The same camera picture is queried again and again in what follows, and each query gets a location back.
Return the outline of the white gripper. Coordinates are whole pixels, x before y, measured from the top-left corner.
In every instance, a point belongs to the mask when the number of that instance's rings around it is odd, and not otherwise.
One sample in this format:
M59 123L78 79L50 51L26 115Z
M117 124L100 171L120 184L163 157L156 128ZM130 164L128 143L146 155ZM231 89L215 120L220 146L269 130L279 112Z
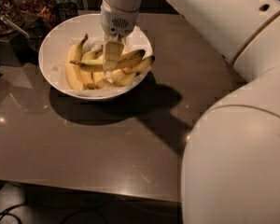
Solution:
M128 0L103 0L101 25L104 31L103 69L114 70L124 45L120 41L134 29L139 4Z

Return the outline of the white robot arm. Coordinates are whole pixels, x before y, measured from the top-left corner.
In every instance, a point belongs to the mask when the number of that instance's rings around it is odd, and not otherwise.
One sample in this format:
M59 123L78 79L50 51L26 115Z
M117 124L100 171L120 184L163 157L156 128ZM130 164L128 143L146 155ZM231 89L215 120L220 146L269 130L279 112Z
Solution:
M181 172L184 224L280 224L280 1L166 0L246 84L192 128ZM107 36L126 36L141 0L103 0Z

